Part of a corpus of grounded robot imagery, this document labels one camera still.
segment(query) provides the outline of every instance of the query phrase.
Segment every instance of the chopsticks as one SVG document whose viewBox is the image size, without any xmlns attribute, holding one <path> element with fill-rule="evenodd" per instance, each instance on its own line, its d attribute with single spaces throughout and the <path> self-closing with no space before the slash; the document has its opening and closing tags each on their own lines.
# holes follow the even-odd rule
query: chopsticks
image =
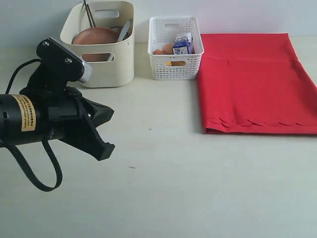
<svg viewBox="0 0 317 238">
<path fill-rule="evenodd" d="M 94 20 L 93 15 L 90 11 L 89 5 L 86 3 L 86 0 L 84 0 L 84 5 L 85 5 L 86 12 L 87 12 L 90 27 L 91 28 L 96 27 L 95 20 Z"/>
</svg>

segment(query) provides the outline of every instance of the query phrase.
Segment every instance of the red cloth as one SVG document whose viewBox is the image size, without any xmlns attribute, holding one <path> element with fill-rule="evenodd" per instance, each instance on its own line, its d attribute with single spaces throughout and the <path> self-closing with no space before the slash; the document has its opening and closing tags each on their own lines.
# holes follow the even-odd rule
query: red cloth
<svg viewBox="0 0 317 238">
<path fill-rule="evenodd" d="M 205 34 L 197 76 L 206 133 L 317 134 L 317 88 L 288 34 Z"/>
</svg>

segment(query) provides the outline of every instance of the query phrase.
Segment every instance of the white plastic bin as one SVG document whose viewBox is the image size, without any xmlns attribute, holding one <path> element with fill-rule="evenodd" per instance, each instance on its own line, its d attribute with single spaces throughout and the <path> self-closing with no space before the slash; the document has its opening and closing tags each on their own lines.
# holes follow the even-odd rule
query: white plastic bin
<svg viewBox="0 0 317 238">
<path fill-rule="evenodd" d="M 134 19 L 133 4 L 127 1 L 89 1 L 87 4 L 91 9 L 96 26 L 107 28 L 123 26 L 129 19 Z M 129 37 L 124 41 L 104 45 L 73 45 L 74 37 L 89 27 L 85 7 L 80 3 L 71 10 L 60 34 L 60 39 L 79 56 L 112 53 L 114 60 L 89 62 L 93 72 L 90 80 L 83 85 L 95 88 L 118 87 L 129 83 L 134 78 L 134 22 L 128 32 Z"/>
<path fill-rule="evenodd" d="M 204 47 L 195 17 L 152 17 L 150 19 L 148 53 L 151 60 L 153 79 L 177 80 L 195 79 Z M 166 43 L 174 43 L 177 34 L 191 32 L 194 54 L 154 55 Z M 167 66 L 167 62 L 184 61 L 184 66 Z"/>
</svg>

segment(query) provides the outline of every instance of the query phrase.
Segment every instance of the yellow warning label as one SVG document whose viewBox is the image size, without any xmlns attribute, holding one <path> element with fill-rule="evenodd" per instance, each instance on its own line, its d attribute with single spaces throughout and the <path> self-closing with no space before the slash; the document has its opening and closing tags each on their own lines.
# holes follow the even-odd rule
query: yellow warning label
<svg viewBox="0 0 317 238">
<path fill-rule="evenodd" d="M 19 104 L 22 116 L 21 131 L 33 131 L 36 126 L 35 109 L 31 100 L 24 95 L 11 95 Z"/>
</svg>

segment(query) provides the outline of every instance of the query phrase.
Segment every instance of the white table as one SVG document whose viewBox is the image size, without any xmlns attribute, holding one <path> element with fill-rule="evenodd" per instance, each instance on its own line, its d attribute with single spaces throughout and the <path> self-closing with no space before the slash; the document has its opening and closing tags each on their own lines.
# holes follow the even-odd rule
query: white table
<svg viewBox="0 0 317 238">
<path fill-rule="evenodd" d="M 317 82 L 317 37 L 292 43 Z M 315 238 L 317 138 L 203 134 L 196 81 L 151 80 L 146 44 L 135 50 L 130 84 L 79 88 L 115 111 L 98 128 L 116 145 L 108 160 L 52 141 L 64 181 L 45 193 L 0 149 L 0 237 Z M 14 69 L 35 53 L 0 52 L 4 92 Z M 21 71 L 12 93 L 34 69 Z M 42 145 L 19 148 L 38 177 L 53 185 Z"/>
</svg>

